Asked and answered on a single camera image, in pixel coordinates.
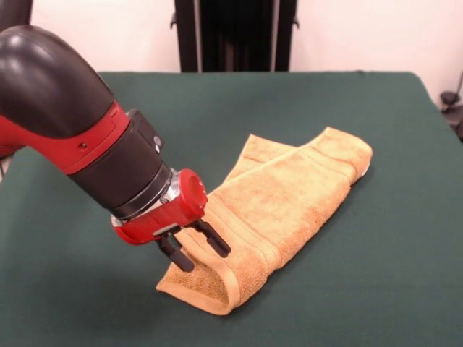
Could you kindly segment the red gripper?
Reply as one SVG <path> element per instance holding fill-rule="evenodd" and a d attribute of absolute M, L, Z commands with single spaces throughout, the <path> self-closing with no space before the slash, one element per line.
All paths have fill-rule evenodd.
<path fill-rule="evenodd" d="M 208 201 L 200 177 L 191 169 L 174 171 L 170 185 L 151 207 L 138 217 L 122 221 L 112 218 L 117 235 L 132 245 L 156 241 L 158 248 L 183 272 L 194 270 L 193 262 L 170 242 L 168 235 L 162 235 L 174 227 L 190 228 L 202 233 L 211 248 L 220 256 L 228 257 L 231 247 L 214 227 L 201 219 L 205 215 Z"/>

